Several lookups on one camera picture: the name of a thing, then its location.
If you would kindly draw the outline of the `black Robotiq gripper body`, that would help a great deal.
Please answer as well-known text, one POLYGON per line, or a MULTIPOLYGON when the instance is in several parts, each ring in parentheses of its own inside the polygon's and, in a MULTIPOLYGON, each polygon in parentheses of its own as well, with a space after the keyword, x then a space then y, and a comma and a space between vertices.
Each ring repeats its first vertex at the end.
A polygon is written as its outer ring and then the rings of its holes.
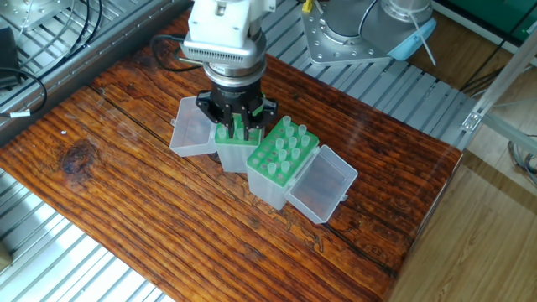
POLYGON ((278 111, 278 102, 263 96, 260 82, 236 87, 212 82, 210 90, 197 95, 197 106, 211 120, 224 120, 232 113, 248 114, 248 120, 262 120, 278 111))

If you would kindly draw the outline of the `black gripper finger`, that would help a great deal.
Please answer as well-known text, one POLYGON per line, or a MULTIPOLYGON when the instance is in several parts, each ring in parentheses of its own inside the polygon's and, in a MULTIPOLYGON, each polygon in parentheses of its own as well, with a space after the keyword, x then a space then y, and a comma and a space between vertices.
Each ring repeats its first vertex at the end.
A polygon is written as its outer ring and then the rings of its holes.
POLYGON ((275 99, 254 99, 247 104, 245 126, 247 130, 261 129, 276 117, 279 104, 275 99))
POLYGON ((237 142, 239 134, 239 115, 237 113, 232 114, 232 126, 228 127, 223 123, 216 125, 216 142, 237 142), (229 129, 232 129, 232 136, 229 135, 229 129))

